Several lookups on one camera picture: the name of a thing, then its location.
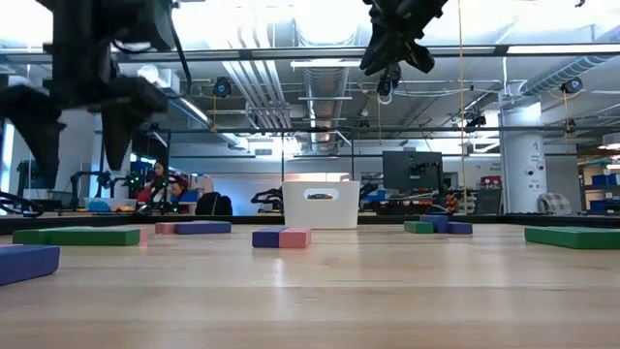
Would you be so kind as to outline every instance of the wooden table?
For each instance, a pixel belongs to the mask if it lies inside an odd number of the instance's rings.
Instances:
[[[260,250],[256,228],[62,247],[54,276],[0,288],[2,347],[620,347],[618,252],[526,244],[500,225],[473,238],[364,226]]]

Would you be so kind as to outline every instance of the woman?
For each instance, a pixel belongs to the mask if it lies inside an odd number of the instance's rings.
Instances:
[[[187,183],[183,183],[180,177],[166,174],[166,162],[157,160],[153,166],[153,178],[144,185],[144,189],[149,190],[150,199],[153,203],[160,203],[164,198],[164,183],[168,177],[168,199],[171,196],[179,197],[187,188]]]

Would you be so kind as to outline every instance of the ceiling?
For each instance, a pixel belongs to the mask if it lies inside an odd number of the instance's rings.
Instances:
[[[38,43],[50,39],[51,19],[34,0],[4,2],[0,5],[0,44],[5,49],[36,50]],[[576,9],[575,1],[567,0],[467,0],[462,1],[462,34],[464,45],[499,44],[574,44],[592,43],[608,30],[620,23],[620,1],[588,0]],[[4,11],[2,6],[11,4],[17,9]],[[427,26],[425,45],[458,45],[459,18],[458,2],[450,0],[444,8],[444,16]],[[254,26],[258,38],[259,29],[265,32],[267,42],[274,48],[289,48],[298,45],[295,25],[316,22],[317,35],[334,34],[341,26],[353,25],[356,29],[355,46],[364,46],[370,39],[370,24],[367,7],[360,0],[333,1],[316,0],[229,0],[226,2],[207,0],[203,3],[183,4],[174,14],[174,22],[185,49],[243,48],[246,42],[237,34],[248,25]],[[17,20],[15,11],[28,14],[32,21]],[[435,69],[423,74],[401,64],[403,77],[397,91],[415,94],[415,97],[394,95],[392,103],[381,106],[373,96],[378,77],[366,77],[358,68],[349,68],[345,96],[351,101],[343,103],[344,119],[340,125],[356,126],[360,112],[368,111],[371,126],[451,126],[460,117],[460,107],[469,105],[484,91],[505,92],[506,78],[510,91],[528,79],[558,67],[570,57],[502,57],[489,58],[438,58]],[[293,69],[292,61],[275,61],[277,75],[286,101],[295,107],[292,114],[294,126],[309,126],[305,115],[305,102],[299,97],[307,96],[302,69]],[[133,75],[142,64],[123,64],[122,71]],[[173,69],[183,77],[180,63],[158,63],[160,69]],[[50,67],[29,67],[31,76],[45,76]],[[585,91],[571,98],[567,104],[560,98],[560,92],[544,93],[542,99],[542,120],[545,124],[561,125],[567,117],[576,118],[578,125],[620,123],[620,106],[615,91],[620,91],[617,72],[620,59],[614,58],[600,67],[581,76]],[[237,86],[232,95],[218,100],[214,106],[211,96],[213,82],[218,77],[229,77],[230,71],[221,62],[192,62],[190,70],[194,81],[190,99],[209,117],[215,118],[218,127],[247,127],[244,114],[220,113],[221,111],[245,110],[246,97]],[[461,101],[459,79],[465,79],[466,91]],[[489,104],[487,109],[498,109],[498,104]],[[172,111],[165,121],[171,128],[187,127],[186,116]],[[591,142],[601,133],[578,133],[576,136]],[[383,138],[416,138],[460,135],[460,132],[441,134],[392,133]],[[365,138],[378,138],[377,134]],[[560,133],[548,133],[548,137],[562,137]],[[200,139],[179,139],[183,142],[198,142]]]

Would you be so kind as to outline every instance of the blue foam block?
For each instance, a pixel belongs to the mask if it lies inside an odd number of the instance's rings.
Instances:
[[[433,230],[437,234],[447,234],[450,231],[450,222],[446,215],[422,215],[419,221],[433,223]]]
[[[59,261],[58,246],[0,247],[0,286],[53,274]]]
[[[474,233],[474,227],[470,223],[450,222],[448,233],[455,235],[471,235]]]
[[[252,233],[252,247],[279,248],[280,233],[285,230],[287,227],[268,227]]]
[[[233,230],[231,222],[195,221],[177,223],[174,232],[179,235],[223,234]]]

